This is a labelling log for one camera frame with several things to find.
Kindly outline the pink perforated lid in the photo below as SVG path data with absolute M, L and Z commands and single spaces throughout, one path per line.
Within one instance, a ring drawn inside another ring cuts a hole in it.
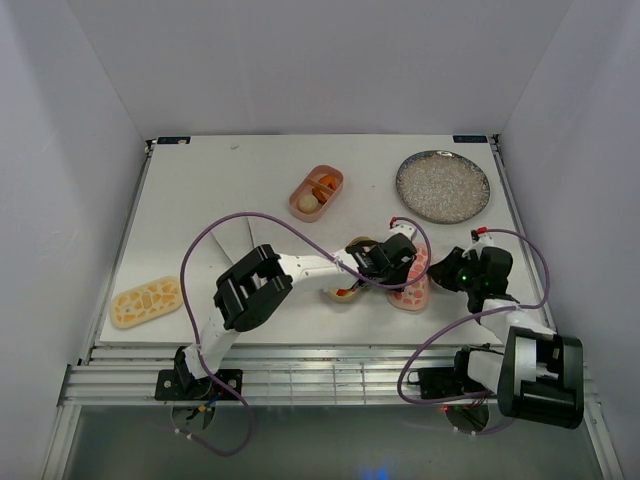
M 410 268 L 407 280 L 417 282 L 404 288 L 403 291 L 389 291 L 386 298 L 389 304 L 402 311 L 417 313 L 424 310 L 429 301 L 429 277 L 422 275 L 429 260 L 429 253 L 424 243 L 415 243 L 416 257 Z

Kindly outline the yellow lunch box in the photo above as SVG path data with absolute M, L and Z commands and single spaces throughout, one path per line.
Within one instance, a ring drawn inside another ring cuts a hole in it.
M 366 248 L 365 243 L 371 242 L 371 241 L 372 239 L 369 237 L 359 236 L 354 238 L 351 242 L 349 242 L 346 248 L 353 247 L 353 246 Z M 349 303 L 357 297 L 360 289 L 361 287 L 358 284 L 356 284 L 350 289 L 328 289 L 325 291 L 325 293 L 334 302 Z

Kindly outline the rice ball toy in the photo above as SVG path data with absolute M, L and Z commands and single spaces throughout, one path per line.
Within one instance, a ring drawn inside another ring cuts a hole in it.
M 314 213 L 319 205 L 318 199 L 313 194 L 302 195 L 297 202 L 298 209 L 304 214 Z

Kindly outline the orange fried shrimp toy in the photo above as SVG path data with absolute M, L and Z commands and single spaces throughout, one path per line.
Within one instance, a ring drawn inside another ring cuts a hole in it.
M 335 191 L 337 189 L 338 183 L 333 175 L 325 175 L 318 180 L 321 185 Z

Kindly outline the pink lunch box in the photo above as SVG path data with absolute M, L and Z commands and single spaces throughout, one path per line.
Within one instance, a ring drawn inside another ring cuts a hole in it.
M 290 195 L 290 213 L 306 223 L 317 222 L 338 198 L 344 186 L 343 173 L 329 165 L 314 167 Z

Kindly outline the metal tongs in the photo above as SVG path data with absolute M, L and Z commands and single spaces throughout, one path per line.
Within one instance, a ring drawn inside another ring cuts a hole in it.
M 251 223 L 247 217 L 225 222 L 212 229 L 210 235 L 229 265 L 235 264 L 255 248 Z

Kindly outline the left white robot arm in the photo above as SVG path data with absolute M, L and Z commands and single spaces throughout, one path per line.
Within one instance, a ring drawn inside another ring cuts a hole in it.
M 205 397 L 210 373 L 239 335 L 264 324 L 294 290 L 354 290 L 371 283 L 400 288 L 417 256 L 414 236 L 413 228 L 400 225 L 383 242 L 356 242 L 328 258 L 278 254 L 269 244 L 254 248 L 218 278 L 209 321 L 176 354 L 178 388 L 190 399 Z

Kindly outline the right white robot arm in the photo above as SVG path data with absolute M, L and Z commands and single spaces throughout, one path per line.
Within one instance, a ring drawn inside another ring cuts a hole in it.
M 495 246 L 454 248 L 429 267 L 438 286 L 467 295 L 467 309 L 493 333 L 503 352 L 465 347 L 454 357 L 451 382 L 456 394 L 481 390 L 497 396 L 502 415 L 566 429 L 584 414 L 583 347 L 533 319 L 508 294 L 512 255 Z

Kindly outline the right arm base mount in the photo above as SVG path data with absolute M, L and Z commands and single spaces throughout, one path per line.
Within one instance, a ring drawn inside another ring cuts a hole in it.
M 419 388 L 422 400 L 438 400 L 483 392 L 484 387 L 455 367 L 423 367 L 407 375 L 407 384 Z

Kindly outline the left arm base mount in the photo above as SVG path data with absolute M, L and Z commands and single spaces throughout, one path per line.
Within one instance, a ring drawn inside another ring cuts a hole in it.
M 238 394 L 242 391 L 243 371 L 240 369 L 221 369 L 216 377 L 226 383 Z M 175 370 L 161 370 L 158 374 L 153 398 L 156 401 L 180 402 L 201 401 L 206 402 L 217 398 L 218 400 L 235 400 L 235 396 L 221 387 L 210 377 L 191 382 L 184 387 Z

